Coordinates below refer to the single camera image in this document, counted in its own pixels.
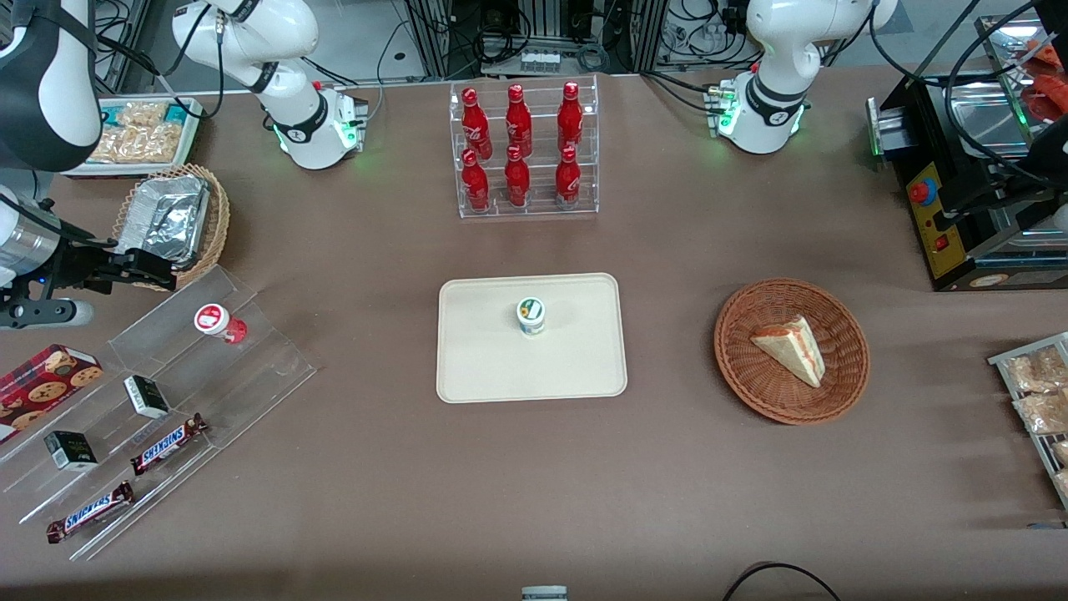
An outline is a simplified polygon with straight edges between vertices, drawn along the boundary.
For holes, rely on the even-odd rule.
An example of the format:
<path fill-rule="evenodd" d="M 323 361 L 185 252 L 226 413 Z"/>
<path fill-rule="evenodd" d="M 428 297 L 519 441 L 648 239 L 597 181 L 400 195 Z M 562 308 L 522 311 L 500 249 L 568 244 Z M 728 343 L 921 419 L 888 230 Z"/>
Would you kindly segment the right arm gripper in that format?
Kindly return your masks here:
<path fill-rule="evenodd" d="M 107 273 L 107 280 L 98 273 L 100 269 Z M 172 269 L 171 260 L 146 250 L 111 254 L 103 248 L 60 242 L 50 258 L 38 267 L 38 282 L 42 295 L 65 288 L 110 295 L 111 282 L 176 290 L 177 278 Z"/>

